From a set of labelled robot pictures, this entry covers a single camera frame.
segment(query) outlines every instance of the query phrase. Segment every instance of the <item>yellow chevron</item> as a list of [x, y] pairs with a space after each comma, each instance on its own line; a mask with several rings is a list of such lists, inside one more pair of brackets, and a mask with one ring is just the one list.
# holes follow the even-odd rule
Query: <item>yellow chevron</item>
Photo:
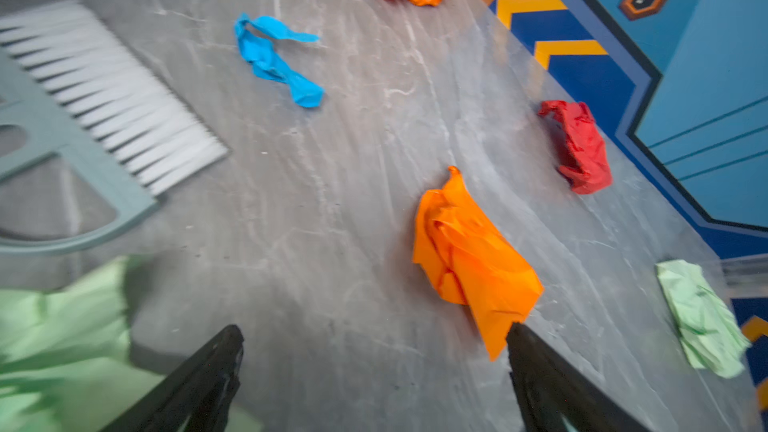
[[754, 343], [757, 339], [768, 335], [768, 322], [765, 322], [762, 318], [753, 315], [750, 320], [744, 322], [741, 326], [741, 333], [744, 337], [748, 338], [750, 342]]
[[510, 30], [512, 15], [520, 12], [568, 10], [562, 0], [496, 0], [496, 17]]
[[606, 56], [608, 52], [596, 40], [540, 40], [533, 55], [543, 68], [549, 69], [552, 56]]
[[757, 404], [760, 406], [760, 412], [768, 409], [768, 379], [763, 380], [757, 386]]

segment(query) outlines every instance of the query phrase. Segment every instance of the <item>light green crumpled paper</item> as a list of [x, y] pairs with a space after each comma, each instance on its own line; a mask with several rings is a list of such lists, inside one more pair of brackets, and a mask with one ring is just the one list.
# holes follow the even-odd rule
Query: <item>light green crumpled paper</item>
[[671, 260], [656, 264], [656, 273], [690, 364], [725, 378], [741, 374], [744, 366], [740, 358], [750, 341], [707, 283], [701, 266]]
[[[0, 432], [96, 432], [163, 376], [133, 367], [117, 258], [60, 292], [0, 290]], [[227, 430], [259, 430], [235, 407]]]

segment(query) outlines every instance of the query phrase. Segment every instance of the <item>white bristles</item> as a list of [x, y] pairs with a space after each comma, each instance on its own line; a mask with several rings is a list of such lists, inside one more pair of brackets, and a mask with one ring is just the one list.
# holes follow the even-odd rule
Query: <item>white bristles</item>
[[154, 196], [227, 154], [77, 1], [0, 17], [0, 46]]

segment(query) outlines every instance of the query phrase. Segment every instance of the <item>gray marble floor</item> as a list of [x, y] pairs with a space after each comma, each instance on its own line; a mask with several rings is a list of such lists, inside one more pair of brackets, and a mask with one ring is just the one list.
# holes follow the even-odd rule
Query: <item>gray marble floor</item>
[[[49, 1], [0, 0], [0, 13]], [[237, 400], [268, 430], [517, 432], [507, 358], [489, 362], [466, 310], [410, 263], [418, 198], [456, 165], [546, 287], [533, 330], [652, 430], [760, 430], [747, 373], [687, 364], [655, 277], [656, 262], [683, 258], [724, 292], [715, 254], [613, 144], [615, 184], [569, 191], [535, 115], [568, 97], [480, 0], [84, 3], [232, 154], [108, 244], [3, 257], [0, 286], [63, 286], [117, 254], [149, 254], [128, 284], [137, 360], [170, 368], [237, 323]], [[326, 88], [318, 110], [251, 74], [232, 33], [243, 12], [322, 37], [277, 46]], [[0, 225], [30, 225], [22, 202], [40, 204], [41, 234], [97, 220], [65, 170], [48, 172], [0, 187]], [[46, 196], [49, 183], [59, 192]]]

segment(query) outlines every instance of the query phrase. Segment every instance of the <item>twisted blue paper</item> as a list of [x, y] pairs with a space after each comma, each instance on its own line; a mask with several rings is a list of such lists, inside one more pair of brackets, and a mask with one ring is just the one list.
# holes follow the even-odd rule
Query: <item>twisted blue paper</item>
[[251, 20], [243, 14], [235, 22], [235, 36], [240, 55], [253, 66], [254, 74], [266, 80], [288, 84], [293, 101], [306, 108], [317, 107], [324, 93], [321, 86], [311, 82], [303, 75], [292, 70], [274, 50], [267, 39], [257, 37], [246, 27], [251, 24], [262, 34], [278, 40], [296, 40], [298, 42], [317, 42], [320, 38], [313, 34], [293, 32], [285, 24], [273, 17], [262, 16]]

